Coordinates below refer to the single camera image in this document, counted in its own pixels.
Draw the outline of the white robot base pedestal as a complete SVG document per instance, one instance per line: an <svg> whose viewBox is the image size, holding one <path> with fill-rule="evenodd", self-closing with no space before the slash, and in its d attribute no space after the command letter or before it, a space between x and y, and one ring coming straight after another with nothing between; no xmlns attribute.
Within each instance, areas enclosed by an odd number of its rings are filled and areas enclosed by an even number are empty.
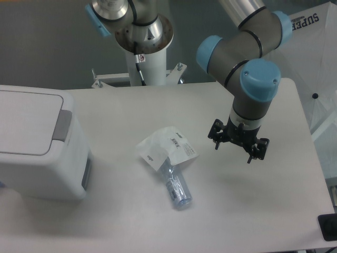
<svg viewBox="0 0 337 253"><path fill-rule="evenodd" d="M114 33L118 46L125 53L127 73L97 75L94 72L93 88L128 82L130 86L161 86L182 84L187 65L179 62L167 69L167 48L173 41L171 22L158 14L146 26L130 24Z"/></svg>

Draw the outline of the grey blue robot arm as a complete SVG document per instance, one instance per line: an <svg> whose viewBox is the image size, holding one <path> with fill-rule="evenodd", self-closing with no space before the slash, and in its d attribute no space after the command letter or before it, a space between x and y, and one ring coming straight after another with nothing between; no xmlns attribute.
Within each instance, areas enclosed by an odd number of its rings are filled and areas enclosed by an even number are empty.
<svg viewBox="0 0 337 253"><path fill-rule="evenodd" d="M258 138L281 80L279 68L264 59L292 36L290 18L269 11L262 1L221 1L239 32L230 40L212 35L198 47L196 61L234 97L227 123L215 120L208 137L242 147L250 160L263 160L269 139ZM102 36L114 35L125 51L132 86L168 83L165 53L173 40L170 21L157 1L90 1L85 11Z"/></svg>

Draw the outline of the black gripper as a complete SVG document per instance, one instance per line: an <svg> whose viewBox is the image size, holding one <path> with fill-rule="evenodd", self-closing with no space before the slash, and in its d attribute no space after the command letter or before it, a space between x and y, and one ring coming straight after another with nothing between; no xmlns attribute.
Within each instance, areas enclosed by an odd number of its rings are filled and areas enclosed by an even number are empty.
<svg viewBox="0 0 337 253"><path fill-rule="evenodd" d="M247 163L250 164L252 160L264 159L270 143L268 138L257 139L259 130L260 127L254 130L246 130L242 126L236 126L230 118L224 127L223 122L216 119L207 137L215 143L216 150L222 142L230 142L242 147L249 154Z"/></svg>

